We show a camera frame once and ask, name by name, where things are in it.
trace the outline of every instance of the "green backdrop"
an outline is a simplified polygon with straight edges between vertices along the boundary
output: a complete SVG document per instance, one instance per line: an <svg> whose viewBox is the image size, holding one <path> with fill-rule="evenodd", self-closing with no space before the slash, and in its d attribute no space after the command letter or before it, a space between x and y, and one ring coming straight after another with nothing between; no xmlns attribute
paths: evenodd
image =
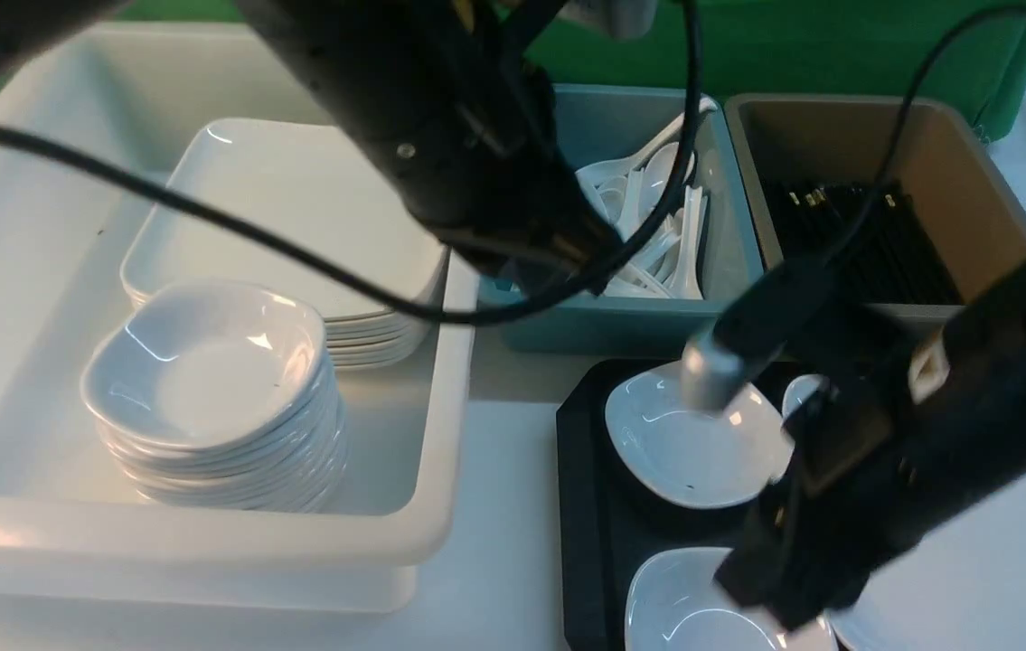
<svg viewBox="0 0 1026 651"><path fill-rule="evenodd" d="M946 30L966 13L1007 0L700 0L704 87L718 97L747 91L898 95ZM675 87L682 83L677 5L663 1L653 32L613 42L555 24L532 55L557 81ZM229 0L140 0L127 19L236 21ZM1026 24L1008 19L964 36L923 94L951 104L979 133L1010 131L1026 87Z"/></svg>

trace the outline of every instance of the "white square plate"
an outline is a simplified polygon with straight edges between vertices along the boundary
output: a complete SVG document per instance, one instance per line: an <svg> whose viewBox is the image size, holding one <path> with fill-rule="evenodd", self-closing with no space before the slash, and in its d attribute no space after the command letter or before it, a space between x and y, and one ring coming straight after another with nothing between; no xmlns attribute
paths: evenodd
<svg viewBox="0 0 1026 651"><path fill-rule="evenodd" d="M409 300L429 295L442 244L333 126L223 119L204 127L168 187L232 211ZM156 206L120 271L131 296L182 280L246 280L297 296L325 321L384 306L268 249Z"/></svg>

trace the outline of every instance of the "black tray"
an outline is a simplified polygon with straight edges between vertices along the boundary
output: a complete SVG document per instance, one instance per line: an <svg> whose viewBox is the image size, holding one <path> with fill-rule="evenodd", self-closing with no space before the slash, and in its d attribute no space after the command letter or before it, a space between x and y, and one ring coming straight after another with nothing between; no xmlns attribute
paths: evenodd
<svg viewBox="0 0 1026 651"><path fill-rule="evenodd" d="M694 511L658 498L620 460L604 401L623 380L665 362L610 360L591 368L557 411L565 639L574 651L624 651L625 598L649 557L677 547L732 547L745 506ZM776 405L806 373L774 363L756 386Z"/></svg>

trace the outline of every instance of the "white bowl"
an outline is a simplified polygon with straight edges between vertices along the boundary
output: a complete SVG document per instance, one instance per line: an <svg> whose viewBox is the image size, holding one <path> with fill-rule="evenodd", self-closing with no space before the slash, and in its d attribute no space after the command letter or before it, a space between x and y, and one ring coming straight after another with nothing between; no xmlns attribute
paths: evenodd
<svg viewBox="0 0 1026 651"><path fill-rule="evenodd" d="M82 399L146 448L238 448L310 397L324 351L323 321L302 302L227 281L172 285L98 347Z"/></svg>
<svg viewBox="0 0 1026 651"><path fill-rule="evenodd" d="M283 508L290 503L310 500L323 487L343 478L347 460L345 415L342 409L331 432L321 438L307 440L292 456L251 481L240 479L235 485L214 481L183 481L179 486L163 485L157 479L135 482L135 490L154 501L173 506L205 506L216 508Z"/></svg>
<svg viewBox="0 0 1026 651"><path fill-rule="evenodd" d="M826 380L823 375L798 375L791 379L789 386L786 386L786 394L782 396L782 419L790 417L794 409L801 407L806 399L810 399L814 392Z"/></svg>
<svg viewBox="0 0 1026 651"><path fill-rule="evenodd" d="M274 448L284 445L285 440L309 433L323 409L329 408L332 395L338 395L336 371L330 360L323 362L323 368L306 395L301 397L302 405L293 413L269 432L235 448L219 450L187 450L150 448L127 433L112 428L103 420L95 420L103 442L116 458L120 458L142 469L161 471L209 471L212 469L234 469L244 463L262 460L272 454Z"/></svg>
<svg viewBox="0 0 1026 651"><path fill-rule="evenodd" d="M739 609L714 582L727 548L663 552L633 575L625 603L626 651L835 651L820 617L786 635L760 609Z"/></svg>
<svg viewBox="0 0 1026 651"><path fill-rule="evenodd" d="M263 486L280 481L303 463L309 455L329 455L331 441L339 432L340 418L344 416L343 401L331 401L330 407L306 432L293 433L288 445L276 454L260 460L224 471L198 471L197 473L169 473L162 469L146 469L120 462L124 474L141 486L172 492L229 492L242 487Z"/></svg>
<svg viewBox="0 0 1026 651"><path fill-rule="evenodd" d="M794 444L782 417L747 386L718 417L681 404L681 362L613 390L604 425L621 461L663 499L687 508L732 506L785 473Z"/></svg>

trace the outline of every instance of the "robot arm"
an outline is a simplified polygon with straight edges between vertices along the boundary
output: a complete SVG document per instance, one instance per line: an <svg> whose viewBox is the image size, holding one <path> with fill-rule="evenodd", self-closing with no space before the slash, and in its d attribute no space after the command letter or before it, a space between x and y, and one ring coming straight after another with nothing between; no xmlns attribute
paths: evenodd
<svg viewBox="0 0 1026 651"><path fill-rule="evenodd" d="M620 247L555 143L552 86L523 50L558 12L629 37L658 0L237 0L247 24L478 271L526 293ZM0 74L127 4L0 0Z"/></svg>
<svg viewBox="0 0 1026 651"><path fill-rule="evenodd" d="M786 421L789 469L716 578L794 629L853 605L873 571L1026 473L1026 262L923 341L840 300L822 265L786 262L690 341L689 397L724 407L781 350L836 389ZM860 378L863 352L876 363Z"/></svg>

